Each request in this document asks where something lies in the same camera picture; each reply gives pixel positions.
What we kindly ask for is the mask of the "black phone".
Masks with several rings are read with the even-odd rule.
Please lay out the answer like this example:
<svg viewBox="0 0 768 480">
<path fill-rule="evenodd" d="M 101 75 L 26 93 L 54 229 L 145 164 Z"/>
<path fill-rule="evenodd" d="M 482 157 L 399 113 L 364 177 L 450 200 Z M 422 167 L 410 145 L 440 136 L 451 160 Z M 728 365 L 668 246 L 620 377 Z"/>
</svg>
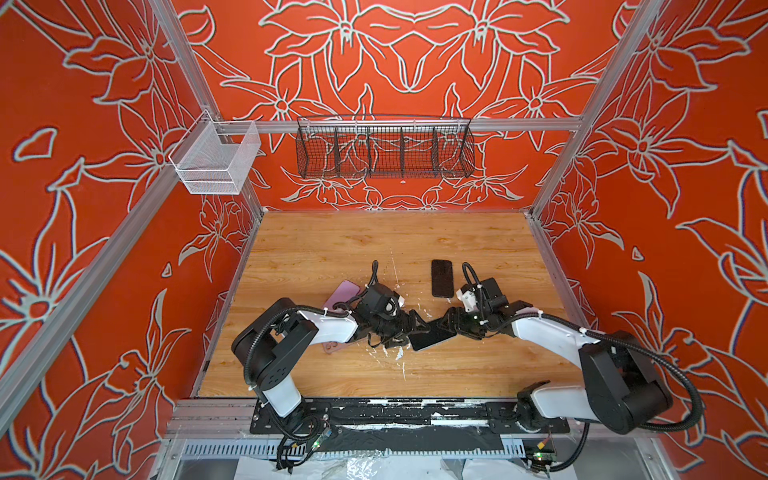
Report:
<svg viewBox="0 0 768 480">
<path fill-rule="evenodd" d="M 414 351 L 422 351 L 450 339 L 432 339 L 428 333 L 408 336 L 410 345 Z"/>
</svg>

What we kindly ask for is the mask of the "dark phone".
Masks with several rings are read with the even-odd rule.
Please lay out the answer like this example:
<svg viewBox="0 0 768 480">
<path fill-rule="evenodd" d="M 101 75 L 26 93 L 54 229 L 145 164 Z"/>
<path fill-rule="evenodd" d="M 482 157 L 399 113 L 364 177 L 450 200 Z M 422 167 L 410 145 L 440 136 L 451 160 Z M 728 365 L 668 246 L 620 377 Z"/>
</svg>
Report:
<svg viewBox="0 0 768 480">
<path fill-rule="evenodd" d="M 454 295 L 453 264 L 450 260 L 431 261 L 431 293 L 435 298 L 452 298 Z"/>
</svg>

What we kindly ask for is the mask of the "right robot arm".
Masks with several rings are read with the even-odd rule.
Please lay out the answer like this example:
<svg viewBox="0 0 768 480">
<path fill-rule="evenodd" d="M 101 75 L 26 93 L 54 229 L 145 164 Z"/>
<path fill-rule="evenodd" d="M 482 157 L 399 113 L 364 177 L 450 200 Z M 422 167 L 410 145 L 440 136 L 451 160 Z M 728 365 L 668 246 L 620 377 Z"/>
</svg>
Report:
<svg viewBox="0 0 768 480">
<path fill-rule="evenodd" d="M 506 335 L 556 354 L 581 371 L 579 384 L 544 380 L 518 392 L 513 417 L 526 431 L 537 432 L 551 419 L 576 419 L 617 434 L 676 432 L 696 426 L 703 415 L 701 395 L 685 373 L 628 332 L 605 334 L 527 302 L 510 302 L 493 278 L 466 284 L 456 296 L 461 306 L 411 335 L 414 350 L 456 336 L 482 341 Z"/>
</svg>

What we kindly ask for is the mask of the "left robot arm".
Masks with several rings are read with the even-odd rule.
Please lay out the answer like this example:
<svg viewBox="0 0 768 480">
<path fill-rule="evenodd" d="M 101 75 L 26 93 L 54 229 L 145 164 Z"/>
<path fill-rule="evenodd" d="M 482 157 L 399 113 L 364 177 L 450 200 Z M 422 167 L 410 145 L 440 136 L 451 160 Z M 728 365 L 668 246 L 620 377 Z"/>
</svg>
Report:
<svg viewBox="0 0 768 480">
<path fill-rule="evenodd" d="M 249 389 L 266 407 L 268 418 L 291 434 L 306 435 L 322 425 L 292 378 L 306 350 L 318 344 L 347 345 L 375 335 L 379 344 L 399 347 L 429 326 L 418 312 L 404 309 L 404 298 L 373 282 L 360 287 L 343 281 L 321 308 L 278 299 L 231 344 Z"/>
</svg>

